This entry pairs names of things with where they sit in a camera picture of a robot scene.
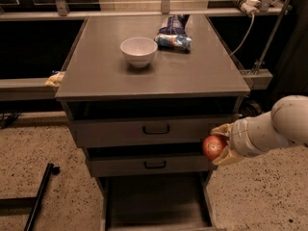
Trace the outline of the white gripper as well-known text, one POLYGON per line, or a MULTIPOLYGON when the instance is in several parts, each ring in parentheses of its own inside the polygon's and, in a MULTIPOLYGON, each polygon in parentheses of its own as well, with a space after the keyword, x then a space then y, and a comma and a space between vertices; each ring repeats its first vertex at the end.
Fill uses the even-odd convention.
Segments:
POLYGON ((272 125, 263 117, 246 117, 233 123, 222 124, 210 132, 213 136, 229 138, 230 146, 225 146, 213 160, 215 166, 236 164, 244 157, 255 157, 270 150, 272 125))

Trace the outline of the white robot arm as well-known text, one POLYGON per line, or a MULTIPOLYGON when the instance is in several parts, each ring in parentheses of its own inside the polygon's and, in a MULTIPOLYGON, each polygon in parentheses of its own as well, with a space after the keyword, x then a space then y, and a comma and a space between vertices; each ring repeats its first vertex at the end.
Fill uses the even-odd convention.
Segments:
POLYGON ((269 112, 222 124, 211 134, 227 138, 227 145, 212 160, 215 166, 236 164, 277 148, 307 147, 308 97, 283 97, 269 112))

